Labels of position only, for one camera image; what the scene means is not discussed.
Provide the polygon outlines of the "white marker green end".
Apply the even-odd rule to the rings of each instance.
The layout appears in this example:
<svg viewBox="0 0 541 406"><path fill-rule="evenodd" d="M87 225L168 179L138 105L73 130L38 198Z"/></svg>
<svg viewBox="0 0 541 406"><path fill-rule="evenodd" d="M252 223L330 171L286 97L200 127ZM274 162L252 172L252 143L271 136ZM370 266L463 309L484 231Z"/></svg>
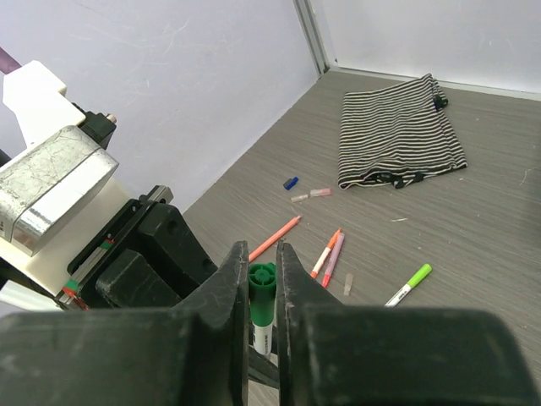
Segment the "white marker green end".
<svg viewBox="0 0 541 406"><path fill-rule="evenodd" d="M257 326L253 324L253 347L254 350L265 357L272 353L273 325Z"/></svg>

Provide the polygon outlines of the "lime green pen cap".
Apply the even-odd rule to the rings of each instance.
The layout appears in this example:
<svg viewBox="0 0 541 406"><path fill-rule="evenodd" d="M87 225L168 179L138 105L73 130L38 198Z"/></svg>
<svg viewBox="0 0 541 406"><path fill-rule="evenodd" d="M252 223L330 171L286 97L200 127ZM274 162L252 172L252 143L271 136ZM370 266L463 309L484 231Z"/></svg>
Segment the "lime green pen cap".
<svg viewBox="0 0 541 406"><path fill-rule="evenodd" d="M423 264L407 281L407 285L410 288L415 288L432 272L432 266L430 264Z"/></svg>

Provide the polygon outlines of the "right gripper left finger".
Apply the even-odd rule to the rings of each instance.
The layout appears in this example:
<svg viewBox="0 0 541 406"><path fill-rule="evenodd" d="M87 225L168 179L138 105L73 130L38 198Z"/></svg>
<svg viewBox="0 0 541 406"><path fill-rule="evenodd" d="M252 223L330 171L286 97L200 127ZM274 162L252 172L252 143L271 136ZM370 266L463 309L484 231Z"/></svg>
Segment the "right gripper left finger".
<svg viewBox="0 0 541 406"><path fill-rule="evenodd" d="M171 308L1 320L4 405L244 405L248 245Z"/></svg>

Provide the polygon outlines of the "white pen lime end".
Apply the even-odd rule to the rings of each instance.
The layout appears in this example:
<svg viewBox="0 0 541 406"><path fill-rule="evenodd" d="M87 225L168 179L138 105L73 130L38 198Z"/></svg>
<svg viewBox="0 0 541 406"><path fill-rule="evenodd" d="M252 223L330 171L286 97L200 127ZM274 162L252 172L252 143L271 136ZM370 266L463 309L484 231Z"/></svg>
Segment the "white pen lime end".
<svg viewBox="0 0 541 406"><path fill-rule="evenodd" d="M384 307L397 306L412 290L409 284L404 284L385 304Z"/></svg>

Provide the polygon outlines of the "salmon orange pen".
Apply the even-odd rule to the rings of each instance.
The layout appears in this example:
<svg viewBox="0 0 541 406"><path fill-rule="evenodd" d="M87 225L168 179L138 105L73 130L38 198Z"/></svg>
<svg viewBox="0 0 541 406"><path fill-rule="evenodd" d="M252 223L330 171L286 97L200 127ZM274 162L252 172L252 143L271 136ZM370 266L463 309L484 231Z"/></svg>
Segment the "salmon orange pen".
<svg viewBox="0 0 541 406"><path fill-rule="evenodd" d="M279 230L273 233L266 241L260 244L256 249L254 249L249 254L249 262L253 262L260 255L262 255L266 250L268 250L274 243L279 239L285 236L289 231L291 231L295 226L297 226L302 219L302 216L296 216L291 219L288 223L282 226Z"/></svg>

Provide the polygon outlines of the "dark green pen cap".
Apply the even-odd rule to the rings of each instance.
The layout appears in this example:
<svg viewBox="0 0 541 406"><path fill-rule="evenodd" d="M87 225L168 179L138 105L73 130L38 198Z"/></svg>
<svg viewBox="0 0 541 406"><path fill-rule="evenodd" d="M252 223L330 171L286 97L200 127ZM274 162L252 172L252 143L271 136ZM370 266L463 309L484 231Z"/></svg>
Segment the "dark green pen cap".
<svg viewBox="0 0 541 406"><path fill-rule="evenodd" d="M249 267L249 308L255 326L265 327L273 323L276 286L274 263L258 263Z"/></svg>

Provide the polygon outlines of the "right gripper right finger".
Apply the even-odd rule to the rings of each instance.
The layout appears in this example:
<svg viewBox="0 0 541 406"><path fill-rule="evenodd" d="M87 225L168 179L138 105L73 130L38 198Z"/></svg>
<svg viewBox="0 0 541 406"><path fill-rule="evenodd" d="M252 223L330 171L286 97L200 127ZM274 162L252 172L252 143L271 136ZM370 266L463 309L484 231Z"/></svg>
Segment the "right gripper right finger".
<svg viewBox="0 0 541 406"><path fill-rule="evenodd" d="M341 303L276 250L283 405L534 405L507 325L483 310Z"/></svg>

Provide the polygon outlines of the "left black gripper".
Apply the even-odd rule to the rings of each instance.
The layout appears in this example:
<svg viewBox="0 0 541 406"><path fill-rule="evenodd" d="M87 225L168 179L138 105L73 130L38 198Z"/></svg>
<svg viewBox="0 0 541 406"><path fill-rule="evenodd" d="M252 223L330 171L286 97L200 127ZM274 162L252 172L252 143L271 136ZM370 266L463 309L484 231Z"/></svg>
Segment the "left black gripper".
<svg viewBox="0 0 541 406"><path fill-rule="evenodd" d="M208 279L217 266L180 211L167 204L172 198L169 187L157 185L128 200L68 264L63 307L172 307ZM126 250L136 232L144 256Z"/></svg>

